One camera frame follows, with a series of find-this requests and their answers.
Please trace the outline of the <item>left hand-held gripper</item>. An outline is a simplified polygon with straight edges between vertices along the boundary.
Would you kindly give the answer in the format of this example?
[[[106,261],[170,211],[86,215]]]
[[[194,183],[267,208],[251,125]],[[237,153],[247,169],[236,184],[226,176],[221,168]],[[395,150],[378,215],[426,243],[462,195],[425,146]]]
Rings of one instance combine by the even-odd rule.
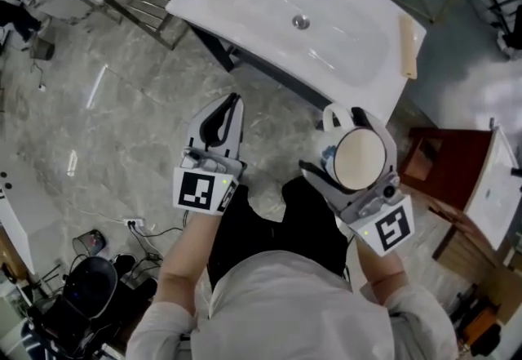
[[[247,164],[238,159],[245,106],[231,93],[210,102],[189,124],[189,145],[174,169],[173,206],[222,215]],[[200,149],[225,149],[225,156]]]

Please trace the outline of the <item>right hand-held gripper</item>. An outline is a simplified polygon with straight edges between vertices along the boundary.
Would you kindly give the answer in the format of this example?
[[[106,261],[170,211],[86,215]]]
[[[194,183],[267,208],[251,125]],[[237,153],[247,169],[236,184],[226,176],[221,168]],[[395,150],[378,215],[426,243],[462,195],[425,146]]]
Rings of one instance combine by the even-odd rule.
[[[384,256],[414,234],[413,205],[411,197],[400,190],[399,176],[389,174],[397,169],[397,147],[386,125],[360,107],[352,107],[351,112],[357,127],[374,131],[383,143],[385,158],[376,184],[368,190],[353,191],[311,162],[299,160],[299,168],[331,207],[342,210],[336,217],[338,229],[345,235],[353,234]]]

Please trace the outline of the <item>white ceramic mug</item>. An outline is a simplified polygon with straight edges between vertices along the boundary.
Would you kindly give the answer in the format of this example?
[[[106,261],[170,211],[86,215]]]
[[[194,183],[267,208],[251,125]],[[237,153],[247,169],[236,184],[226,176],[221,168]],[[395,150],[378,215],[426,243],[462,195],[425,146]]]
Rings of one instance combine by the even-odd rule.
[[[369,127],[357,126],[352,114],[336,103],[325,107],[322,126],[316,142],[320,167],[345,189],[357,191],[371,186],[386,162],[381,137]]]

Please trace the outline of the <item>person's left forearm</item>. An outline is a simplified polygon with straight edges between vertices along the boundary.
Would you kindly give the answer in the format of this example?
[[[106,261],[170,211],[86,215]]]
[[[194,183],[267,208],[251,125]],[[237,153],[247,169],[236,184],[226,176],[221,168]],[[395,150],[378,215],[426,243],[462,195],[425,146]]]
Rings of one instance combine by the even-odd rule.
[[[159,271],[154,303],[168,302],[195,315],[195,291],[206,269],[222,216],[195,213],[168,251]]]

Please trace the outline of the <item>person's right forearm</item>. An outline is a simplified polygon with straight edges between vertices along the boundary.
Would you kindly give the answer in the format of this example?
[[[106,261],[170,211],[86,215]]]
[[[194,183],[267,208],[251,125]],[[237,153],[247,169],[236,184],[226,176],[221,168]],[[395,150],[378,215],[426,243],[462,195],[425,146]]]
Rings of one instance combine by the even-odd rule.
[[[380,304],[409,283],[402,260],[394,251],[379,256],[359,238],[356,248],[362,272]]]

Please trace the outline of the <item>small white sink basin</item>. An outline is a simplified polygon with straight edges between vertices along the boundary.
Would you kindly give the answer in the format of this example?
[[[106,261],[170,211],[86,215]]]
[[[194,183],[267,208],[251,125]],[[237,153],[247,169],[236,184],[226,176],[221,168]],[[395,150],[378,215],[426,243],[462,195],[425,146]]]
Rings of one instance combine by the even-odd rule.
[[[522,178],[512,176],[511,168],[522,167],[502,128],[495,127],[490,133],[488,152],[464,213],[497,250],[522,198]]]

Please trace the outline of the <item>brown wooden vanity cabinet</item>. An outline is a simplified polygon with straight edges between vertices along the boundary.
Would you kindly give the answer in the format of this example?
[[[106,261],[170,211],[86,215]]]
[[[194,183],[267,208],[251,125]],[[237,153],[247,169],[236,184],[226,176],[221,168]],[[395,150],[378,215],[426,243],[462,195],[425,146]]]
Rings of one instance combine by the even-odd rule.
[[[472,283],[481,282],[500,264],[502,244],[494,250],[464,213],[492,130],[413,128],[409,132],[411,148],[399,170],[407,190],[451,225],[434,260]]]

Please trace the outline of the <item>person's black trousers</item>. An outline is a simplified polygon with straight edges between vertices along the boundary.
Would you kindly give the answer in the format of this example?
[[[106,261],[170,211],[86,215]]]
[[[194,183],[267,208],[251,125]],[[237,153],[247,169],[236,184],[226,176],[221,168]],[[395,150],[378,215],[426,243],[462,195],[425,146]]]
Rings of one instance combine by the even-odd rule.
[[[288,251],[343,275],[347,237],[325,199],[302,176],[282,187],[281,222],[259,216],[248,202],[247,186],[237,187],[221,219],[207,265],[210,285],[247,258],[265,251]]]

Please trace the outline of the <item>pale wooden bar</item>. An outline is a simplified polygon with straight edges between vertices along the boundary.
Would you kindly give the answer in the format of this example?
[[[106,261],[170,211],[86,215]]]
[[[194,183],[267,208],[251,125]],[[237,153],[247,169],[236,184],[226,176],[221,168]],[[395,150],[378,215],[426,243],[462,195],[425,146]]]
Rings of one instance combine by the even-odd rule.
[[[399,30],[400,71],[403,77],[414,80],[417,78],[418,72],[413,19],[407,15],[401,15],[399,18]]]

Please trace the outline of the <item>person's white shirt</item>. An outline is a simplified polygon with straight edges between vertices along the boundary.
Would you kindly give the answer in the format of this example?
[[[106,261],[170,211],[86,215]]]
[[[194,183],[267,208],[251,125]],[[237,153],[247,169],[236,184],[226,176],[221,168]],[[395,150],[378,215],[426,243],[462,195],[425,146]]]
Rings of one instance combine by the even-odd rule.
[[[126,360],[457,360],[453,326],[436,298],[409,284],[384,304],[287,251],[232,268],[215,287],[209,317],[152,304]]]

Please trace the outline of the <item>black mesh wastebasket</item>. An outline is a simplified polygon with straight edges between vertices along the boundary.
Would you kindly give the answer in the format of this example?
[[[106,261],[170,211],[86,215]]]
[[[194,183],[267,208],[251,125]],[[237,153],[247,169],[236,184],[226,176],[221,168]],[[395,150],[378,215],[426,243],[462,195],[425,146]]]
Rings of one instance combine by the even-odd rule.
[[[107,246],[107,240],[98,229],[92,229],[73,238],[72,245],[77,255],[96,256]]]
[[[55,44],[43,38],[36,37],[29,50],[29,56],[33,60],[49,61],[55,53]]]

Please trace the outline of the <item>white cabinet with black knobs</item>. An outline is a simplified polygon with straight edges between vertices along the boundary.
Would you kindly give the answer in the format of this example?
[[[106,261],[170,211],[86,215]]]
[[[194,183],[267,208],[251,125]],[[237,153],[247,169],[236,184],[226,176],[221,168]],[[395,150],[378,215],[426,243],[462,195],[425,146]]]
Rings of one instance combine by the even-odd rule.
[[[28,271],[36,273],[29,236],[34,229],[34,180],[23,164],[0,156],[0,221]]]

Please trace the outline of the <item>black equipment bag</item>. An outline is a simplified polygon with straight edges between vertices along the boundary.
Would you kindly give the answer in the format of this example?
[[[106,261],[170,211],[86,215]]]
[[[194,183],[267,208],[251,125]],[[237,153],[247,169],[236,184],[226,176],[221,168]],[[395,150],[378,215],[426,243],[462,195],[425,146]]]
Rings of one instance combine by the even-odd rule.
[[[24,344],[33,360],[91,360],[91,322],[63,296],[41,300],[27,309]]]

